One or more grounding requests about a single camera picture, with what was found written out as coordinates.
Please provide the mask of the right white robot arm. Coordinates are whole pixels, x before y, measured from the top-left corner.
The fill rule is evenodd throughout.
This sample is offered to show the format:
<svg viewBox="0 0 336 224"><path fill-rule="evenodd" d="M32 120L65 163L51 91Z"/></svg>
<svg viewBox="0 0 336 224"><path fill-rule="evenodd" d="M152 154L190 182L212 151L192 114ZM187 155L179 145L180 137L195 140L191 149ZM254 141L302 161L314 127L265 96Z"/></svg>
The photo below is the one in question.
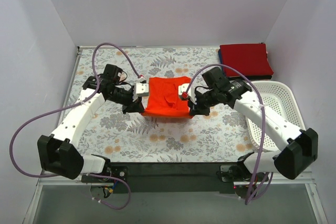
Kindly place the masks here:
<svg viewBox="0 0 336 224"><path fill-rule="evenodd" d="M318 134L292 124L272 108L265 106L262 97L246 77L229 81L221 64L211 64L198 71L207 84L207 91L198 92L191 84L179 87L179 97L188 101L190 115L207 115L212 106L228 105L241 113L269 136L277 151L248 154L237 162L238 176L251 180L257 173L280 173L287 179L297 178L318 157Z"/></svg>

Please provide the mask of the orange t-shirt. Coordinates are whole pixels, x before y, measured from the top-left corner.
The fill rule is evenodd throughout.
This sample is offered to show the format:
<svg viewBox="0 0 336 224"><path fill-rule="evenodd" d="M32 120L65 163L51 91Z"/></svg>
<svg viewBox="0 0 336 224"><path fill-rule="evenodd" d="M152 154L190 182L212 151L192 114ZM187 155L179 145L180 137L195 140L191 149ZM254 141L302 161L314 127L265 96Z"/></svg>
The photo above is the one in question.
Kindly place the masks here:
<svg viewBox="0 0 336 224"><path fill-rule="evenodd" d="M164 118L192 118L189 115L187 101L179 97L179 86L189 84L191 78L149 78L148 104L142 113L143 116Z"/></svg>

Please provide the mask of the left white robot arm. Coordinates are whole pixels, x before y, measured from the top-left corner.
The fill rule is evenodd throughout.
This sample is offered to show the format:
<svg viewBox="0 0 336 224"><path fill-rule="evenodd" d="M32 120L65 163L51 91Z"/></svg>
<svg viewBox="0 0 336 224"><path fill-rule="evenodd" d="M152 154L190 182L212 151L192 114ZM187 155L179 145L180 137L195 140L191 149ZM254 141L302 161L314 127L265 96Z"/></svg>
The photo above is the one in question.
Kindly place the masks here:
<svg viewBox="0 0 336 224"><path fill-rule="evenodd" d="M43 170L75 179L81 174L93 173L100 182L111 178L110 160L99 155L81 155L77 150L81 136L96 111L106 102L122 105L122 112L143 113L142 96L149 94L143 76L126 90L121 87L123 70L107 64L104 72L90 76L82 86L78 106L70 110L60 125L49 136L37 141L40 164Z"/></svg>

